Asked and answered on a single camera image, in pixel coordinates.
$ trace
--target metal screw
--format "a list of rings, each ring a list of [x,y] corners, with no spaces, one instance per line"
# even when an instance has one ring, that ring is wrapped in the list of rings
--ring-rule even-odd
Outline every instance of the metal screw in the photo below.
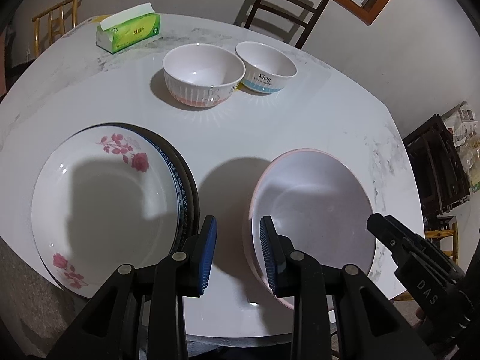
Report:
[[[349,275],[355,276],[358,274],[359,269],[354,265],[348,265],[345,267],[345,272]]]
[[[129,264],[123,264],[118,267],[118,273],[120,275],[127,275],[131,272],[131,266]]]
[[[290,253],[290,258],[295,261],[302,261],[305,255],[301,251],[295,250]]]
[[[183,261],[187,258],[187,254],[184,251],[177,251],[172,254],[172,259],[175,261]]]

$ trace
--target white plate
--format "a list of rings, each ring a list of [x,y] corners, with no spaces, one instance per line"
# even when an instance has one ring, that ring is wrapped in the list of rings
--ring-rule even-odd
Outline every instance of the white plate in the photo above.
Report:
[[[289,237],[296,250],[326,266],[355,264],[367,274],[376,243],[367,230],[371,214],[365,191],[344,164],[319,150],[288,151],[268,166],[255,187],[251,238],[244,238],[249,265],[268,288],[259,227],[260,219],[270,215],[277,233]],[[279,300],[293,309],[293,298]]]
[[[32,230],[58,282],[91,298],[120,265],[168,255],[179,202],[165,159],[137,133],[81,131],[55,150],[38,176]]]

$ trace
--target tabletop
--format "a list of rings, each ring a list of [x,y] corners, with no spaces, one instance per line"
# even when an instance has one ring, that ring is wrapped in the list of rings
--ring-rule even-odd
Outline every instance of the tabletop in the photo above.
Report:
[[[292,311],[250,271],[242,227],[262,172],[282,153],[302,147],[343,162],[373,211],[393,215],[423,234],[422,212],[407,153],[388,109],[344,74],[305,52],[244,28],[197,17],[162,15],[161,34],[111,55],[95,45],[89,19],[57,40],[18,79],[0,104],[0,236],[53,282],[35,248],[31,199],[43,164],[75,132],[117,121],[169,140],[188,163],[199,190],[201,221],[218,220],[209,286],[185,298],[189,335],[255,338],[291,332]],[[236,90],[222,104],[191,110],[166,89],[162,60],[182,44],[234,51],[242,41],[282,50],[298,74],[267,96]],[[377,242],[369,277],[392,298],[404,287],[390,252]]]

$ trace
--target stack of plates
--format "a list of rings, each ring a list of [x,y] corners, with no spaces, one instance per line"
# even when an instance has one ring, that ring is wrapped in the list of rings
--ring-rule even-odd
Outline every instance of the stack of plates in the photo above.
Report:
[[[114,270],[157,264],[196,234],[194,178],[178,151],[145,128],[89,127],[48,158],[32,198],[38,253],[54,279],[91,298]]]

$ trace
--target green tissue package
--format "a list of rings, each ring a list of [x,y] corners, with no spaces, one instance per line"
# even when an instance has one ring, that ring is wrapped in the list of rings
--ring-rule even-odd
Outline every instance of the green tissue package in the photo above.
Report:
[[[103,19],[97,27],[97,46],[114,54],[160,34],[160,15],[150,3],[137,5]]]

